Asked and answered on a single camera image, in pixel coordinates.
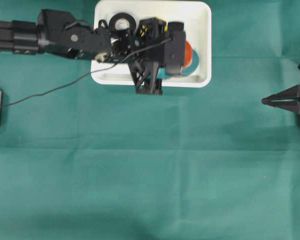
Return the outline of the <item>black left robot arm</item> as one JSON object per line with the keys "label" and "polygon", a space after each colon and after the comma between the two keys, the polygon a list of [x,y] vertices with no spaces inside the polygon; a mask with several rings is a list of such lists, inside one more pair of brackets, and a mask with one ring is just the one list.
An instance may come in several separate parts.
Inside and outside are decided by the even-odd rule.
{"label": "black left robot arm", "polygon": [[162,80],[158,72],[163,61],[158,57],[172,39],[166,23],[150,18],[137,26],[131,15],[122,18],[128,22],[123,29],[104,19],[94,28],[67,11],[43,9],[37,22],[0,21],[0,52],[46,53],[109,63],[112,67],[127,64],[137,93],[160,95]]}

